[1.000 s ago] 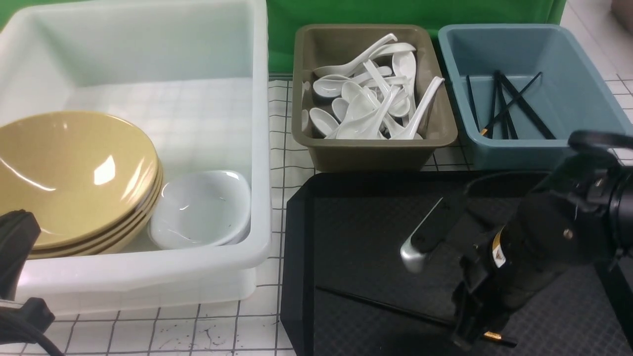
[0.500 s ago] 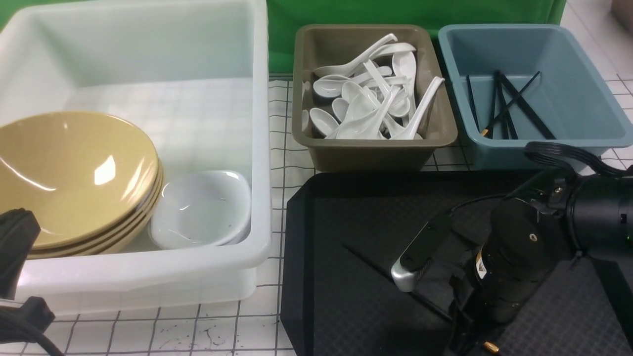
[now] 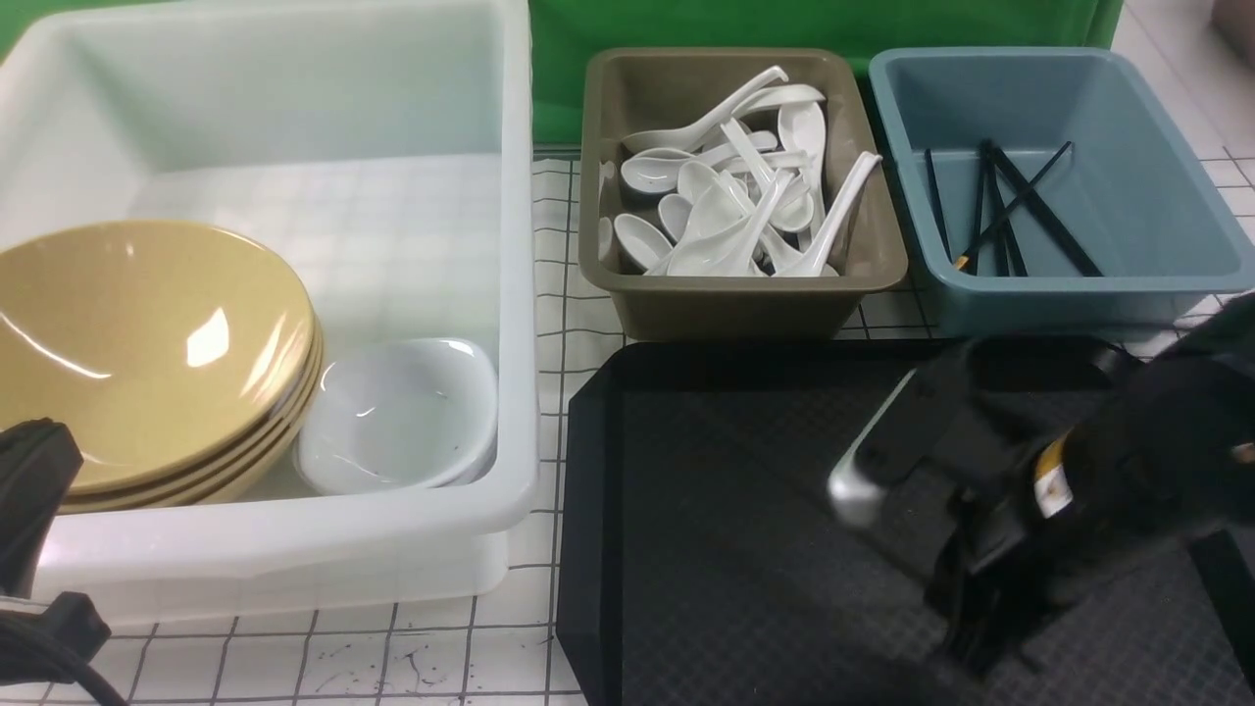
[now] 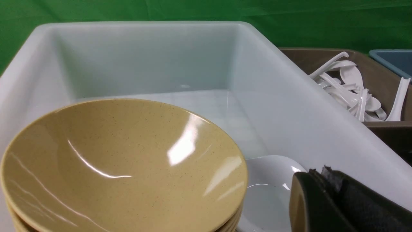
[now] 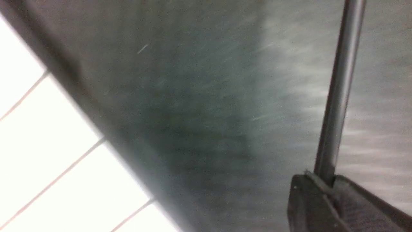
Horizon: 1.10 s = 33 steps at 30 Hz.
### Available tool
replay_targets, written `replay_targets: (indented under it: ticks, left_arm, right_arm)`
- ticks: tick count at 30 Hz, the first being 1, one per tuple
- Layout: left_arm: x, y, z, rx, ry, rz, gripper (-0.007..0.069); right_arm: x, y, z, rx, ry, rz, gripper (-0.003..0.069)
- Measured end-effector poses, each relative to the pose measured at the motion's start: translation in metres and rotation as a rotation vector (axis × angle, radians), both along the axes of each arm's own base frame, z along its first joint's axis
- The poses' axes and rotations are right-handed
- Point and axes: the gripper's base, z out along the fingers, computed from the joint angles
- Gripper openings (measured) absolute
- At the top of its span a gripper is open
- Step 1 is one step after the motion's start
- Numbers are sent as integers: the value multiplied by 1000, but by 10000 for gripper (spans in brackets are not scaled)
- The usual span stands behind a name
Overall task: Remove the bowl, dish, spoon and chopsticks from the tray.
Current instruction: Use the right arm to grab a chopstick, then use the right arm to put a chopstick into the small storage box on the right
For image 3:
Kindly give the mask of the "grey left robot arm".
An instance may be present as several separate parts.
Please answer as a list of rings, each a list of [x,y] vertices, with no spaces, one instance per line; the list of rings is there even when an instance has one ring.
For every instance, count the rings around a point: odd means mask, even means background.
[[[56,513],[82,466],[67,425],[28,420],[1,438],[3,683],[73,683],[75,672],[36,648],[55,645],[90,662],[112,631],[89,594],[61,591],[35,608],[18,607],[34,589],[36,564]]]

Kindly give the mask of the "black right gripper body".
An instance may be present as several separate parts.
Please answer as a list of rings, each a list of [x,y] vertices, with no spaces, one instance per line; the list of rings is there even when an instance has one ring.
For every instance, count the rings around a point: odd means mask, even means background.
[[[1083,535],[1073,510],[1048,517],[1038,472],[1062,466],[1063,428],[1023,394],[1089,367],[1086,339],[969,339],[920,362],[884,398],[835,464],[828,497],[845,525],[866,530],[917,473],[950,488],[953,529],[925,582],[946,623],[937,657],[973,678],[1007,658],[1079,599]]]

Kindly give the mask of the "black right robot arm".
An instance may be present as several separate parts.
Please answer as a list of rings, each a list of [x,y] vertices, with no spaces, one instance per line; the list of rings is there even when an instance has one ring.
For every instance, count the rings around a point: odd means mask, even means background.
[[[1098,367],[1109,396],[1044,428],[979,381],[981,354],[1005,344]],[[1079,336],[959,341],[905,375],[835,464],[835,517],[867,530],[922,468],[953,483],[925,588],[948,624],[937,652],[981,678],[1166,545],[1252,524],[1252,293],[1146,362]]]

